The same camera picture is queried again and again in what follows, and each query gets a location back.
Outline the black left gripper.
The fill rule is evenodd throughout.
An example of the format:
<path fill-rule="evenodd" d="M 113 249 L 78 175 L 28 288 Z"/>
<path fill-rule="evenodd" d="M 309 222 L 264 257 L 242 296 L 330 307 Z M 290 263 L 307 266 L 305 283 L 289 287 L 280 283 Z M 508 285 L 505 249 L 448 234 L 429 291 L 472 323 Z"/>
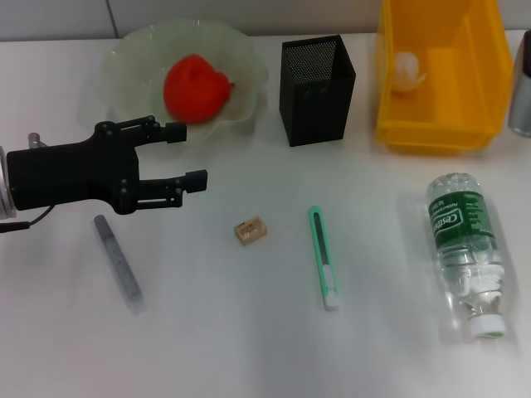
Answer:
<path fill-rule="evenodd" d="M 7 154 L 8 185 L 14 206 L 26 211 L 99 200 L 120 215 L 138 210 L 179 208 L 183 194 L 207 189 L 207 170 L 139 181 L 137 145 L 181 143 L 184 122 L 161 124 L 152 115 L 118 123 L 101 122 L 79 143 L 12 151 Z"/>

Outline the orange fruit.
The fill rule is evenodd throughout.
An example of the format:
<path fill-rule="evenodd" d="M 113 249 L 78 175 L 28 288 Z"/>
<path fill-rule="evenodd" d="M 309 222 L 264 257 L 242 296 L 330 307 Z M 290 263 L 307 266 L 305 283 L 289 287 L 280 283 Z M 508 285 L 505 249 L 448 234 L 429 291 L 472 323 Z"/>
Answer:
<path fill-rule="evenodd" d="M 221 111 L 234 86 L 203 57 L 191 54 L 168 71 L 163 83 L 163 101 L 174 119 L 200 124 Z"/>

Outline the tan eraser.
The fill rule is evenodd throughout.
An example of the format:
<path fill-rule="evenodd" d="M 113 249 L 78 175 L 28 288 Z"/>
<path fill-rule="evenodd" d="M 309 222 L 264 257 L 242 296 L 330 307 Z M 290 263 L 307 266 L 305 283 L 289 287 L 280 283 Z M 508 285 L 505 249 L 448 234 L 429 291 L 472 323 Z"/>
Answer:
<path fill-rule="evenodd" d="M 265 222 L 259 216 L 254 216 L 235 226 L 234 232 L 243 245 L 249 245 L 266 236 L 268 230 Z"/>

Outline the green utility knife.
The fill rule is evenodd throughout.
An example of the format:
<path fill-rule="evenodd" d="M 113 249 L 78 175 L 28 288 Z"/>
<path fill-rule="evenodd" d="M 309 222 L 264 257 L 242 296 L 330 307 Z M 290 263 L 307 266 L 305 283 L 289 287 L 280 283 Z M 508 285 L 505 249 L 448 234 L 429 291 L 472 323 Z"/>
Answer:
<path fill-rule="evenodd" d="M 335 311 L 340 306 L 339 287 L 335 278 L 334 264 L 330 257 L 324 215 L 318 206 L 312 206 L 309 209 L 309 224 L 324 308 L 327 311 Z"/>

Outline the white paper ball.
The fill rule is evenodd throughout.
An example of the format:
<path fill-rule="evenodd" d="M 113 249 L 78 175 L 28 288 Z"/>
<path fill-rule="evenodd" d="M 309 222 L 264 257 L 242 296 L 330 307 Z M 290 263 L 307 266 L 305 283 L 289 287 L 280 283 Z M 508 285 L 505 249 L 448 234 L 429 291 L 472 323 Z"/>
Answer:
<path fill-rule="evenodd" d="M 394 54 L 392 73 L 392 91 L 405 93 L 415 90 L 426 79 L 427 73 L 420 75 L 417 56 L 411 52 Z"/>

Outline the clear green-label water bottle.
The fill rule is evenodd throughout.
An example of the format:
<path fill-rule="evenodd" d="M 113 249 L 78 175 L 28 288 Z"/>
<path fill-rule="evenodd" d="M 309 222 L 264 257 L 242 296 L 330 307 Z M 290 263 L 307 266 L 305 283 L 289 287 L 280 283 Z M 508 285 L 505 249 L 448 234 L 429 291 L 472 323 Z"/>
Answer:
<path fill-rule="evenodd" d="M 449 173 L 428 185 L 426 197 L 438 263 L 470 334 L 503 337 L 504 261 L 480 184 L 470 174 Z"/>

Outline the pale green glass fruit bowl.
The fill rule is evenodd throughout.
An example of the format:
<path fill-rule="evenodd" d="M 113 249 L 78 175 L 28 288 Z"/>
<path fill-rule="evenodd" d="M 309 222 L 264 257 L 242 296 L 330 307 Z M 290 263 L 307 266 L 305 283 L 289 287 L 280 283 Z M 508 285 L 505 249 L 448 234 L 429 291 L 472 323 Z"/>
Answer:
<path fill-rule="evenodd" d="M 118 120 L 152 115 L 162 124 L 172 122 L 163 103 L 163 82 L 170 67 L 191 54 L 225 74 L 234 88 L 215 118 L 188 126 L 187 143 L 198 144 L 220 127 L 250 119 L 268 80 L 266 66 L 250 37 L 223 22 L 207 20 L 160 22 L 121 39 L 100 72 L 102 105 Z"/>

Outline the grey marker pen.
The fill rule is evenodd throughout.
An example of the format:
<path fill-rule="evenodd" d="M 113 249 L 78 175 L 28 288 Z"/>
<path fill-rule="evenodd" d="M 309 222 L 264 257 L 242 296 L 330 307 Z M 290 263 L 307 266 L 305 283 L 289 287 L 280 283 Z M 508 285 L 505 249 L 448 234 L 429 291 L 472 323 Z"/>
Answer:
<path fill-rule="evenodd" d="M 94 224 L 126 305 L 133 314 L 141 313 L 145 308 L 142 290 L 113 230 L 103 215 L 96 216 Z"/>

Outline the black mesh pen holder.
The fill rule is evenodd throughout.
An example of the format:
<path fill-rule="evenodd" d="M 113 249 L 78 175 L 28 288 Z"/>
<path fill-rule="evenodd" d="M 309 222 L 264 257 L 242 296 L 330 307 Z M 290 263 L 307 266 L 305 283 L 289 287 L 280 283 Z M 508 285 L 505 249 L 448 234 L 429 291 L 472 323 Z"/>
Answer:
<path fill-rule="evenodd" d="M 279 110 L 291 147 L 343 138 L 355 80 L 340 35 L 282 44 Z"/>

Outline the yellow plastic bin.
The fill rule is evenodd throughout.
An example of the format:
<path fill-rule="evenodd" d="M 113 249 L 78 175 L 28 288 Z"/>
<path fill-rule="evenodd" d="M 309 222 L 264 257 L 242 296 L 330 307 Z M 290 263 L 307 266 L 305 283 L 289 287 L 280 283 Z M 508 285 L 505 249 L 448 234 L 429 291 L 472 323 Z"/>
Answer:
<path fill-rule="evenodd" d="M 397 52 L 415 54 L 427 73 L 413 91 L 392 91 Z M 424 153 L 488 146 L 513 84 L 497 0 L 382 0 L 375 73 L 381 143 Z"/>

